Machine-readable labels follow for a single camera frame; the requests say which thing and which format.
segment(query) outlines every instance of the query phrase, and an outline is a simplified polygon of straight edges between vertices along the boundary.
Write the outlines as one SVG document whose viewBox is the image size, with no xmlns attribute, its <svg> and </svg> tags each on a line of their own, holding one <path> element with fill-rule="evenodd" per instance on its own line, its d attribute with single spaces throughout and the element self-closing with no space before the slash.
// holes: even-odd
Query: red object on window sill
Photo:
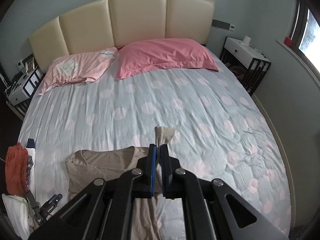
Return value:
<svg viewBox="0 0 320 240">
<path fill-rule="evenodd" d="M 284 39 L 284 44 L 287 46 L 287 47 L 291 47 L 292 46 L 292 40 L 290 39 L 290 38 L 288 38 L 288 37 L 286 37 L 285 39 Z"/>
</svg>

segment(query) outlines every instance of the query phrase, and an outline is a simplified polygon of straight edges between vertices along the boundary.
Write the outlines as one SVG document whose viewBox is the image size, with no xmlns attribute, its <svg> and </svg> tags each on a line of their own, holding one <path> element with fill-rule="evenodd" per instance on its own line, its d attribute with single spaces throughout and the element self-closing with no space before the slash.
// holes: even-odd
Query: window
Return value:
<svg viewBox="0 0 320 240">
<path fill-rule="evenodd" d="M 304 0 L 297 0 L 296 17 L 291 30 L 291 49 L 319 76 L 320 27 Z"/>
</svg>

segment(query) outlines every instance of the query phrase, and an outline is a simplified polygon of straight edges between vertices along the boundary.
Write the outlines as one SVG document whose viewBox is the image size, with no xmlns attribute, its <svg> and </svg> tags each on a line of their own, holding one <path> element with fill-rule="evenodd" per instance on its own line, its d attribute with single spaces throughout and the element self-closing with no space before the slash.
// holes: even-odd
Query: nightstand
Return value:
<svg viewBox="0 0 320 240">
<path fill-rule="evenodd" d="M 250 96 L 253 95 L 271 65 L 265 55 L 250 46 L 242 45 L 241 40 L 230 37 L 226 38 L 220 60 L 233 73 L 239 73 L 237 78 Z"/>
<path fill-rule="evenodd" d="M 37 66 L 32 72 L 24 74 L 7 96 L 7 105 L 20 119 L 24 119 L 31 99 L 36 93 L 43 77 L 43 73 L 39 66 Z"/>
</svg>

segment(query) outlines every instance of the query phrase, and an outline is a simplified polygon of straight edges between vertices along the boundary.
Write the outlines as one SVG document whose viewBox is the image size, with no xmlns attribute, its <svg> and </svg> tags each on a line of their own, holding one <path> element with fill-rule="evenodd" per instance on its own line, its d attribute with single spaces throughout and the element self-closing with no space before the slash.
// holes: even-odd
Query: bed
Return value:
<svg viewBox="0 0 320 240">
<path fill-rule="evenodd" d="M 99 0 L 58 16 L 29 41 L 45 73 L 57 57 L 134 41 L 206 44 L 213 11 L 212 0 Z M 117 57 L 96 82 L 34 96 L 19 141 L 36 141 L 36 200 L 62 193 L 58 207 L 68 201 L 64 162 L 73 152 L 148 146 L 154 127 L 167 126 L 176 130 L 169 151 L 182 167 L 199 178 L 223 179 L 288 235 L 290 192 L 275 139 L 245 89 L 212 56 L 219 72 L 155 70 L 115 82 Z M 162 239 L 185 239 L 179 200 L 160 199 L 157 219 Z"/>
</svg>

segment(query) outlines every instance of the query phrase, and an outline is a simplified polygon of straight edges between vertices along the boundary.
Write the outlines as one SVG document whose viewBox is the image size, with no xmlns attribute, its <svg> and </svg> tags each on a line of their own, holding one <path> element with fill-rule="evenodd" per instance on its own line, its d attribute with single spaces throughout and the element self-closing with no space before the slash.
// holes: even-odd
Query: polka dot bed sheet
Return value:
<svg viewBox="0 0 320 240">
<path fill-rule="evenodd" d="M 288 235 L 290 192 L 276 142 L 251 97 L 212 56 L 219 72 L 155 70 L 115 82 L 117 57 L 94 83 L 34 96 L 19 141 L 36 141 L 36 200 L 61 193 L 58 208 L 68 201 L 64 161 L 73 152 L 148 146 L 155 126 L 174 127 L 169 152 L 182 167 L 223 179 Z M 157 219 L 162 239 L 185 239 L 181 200 L 160 197 Z"/>
</svg>

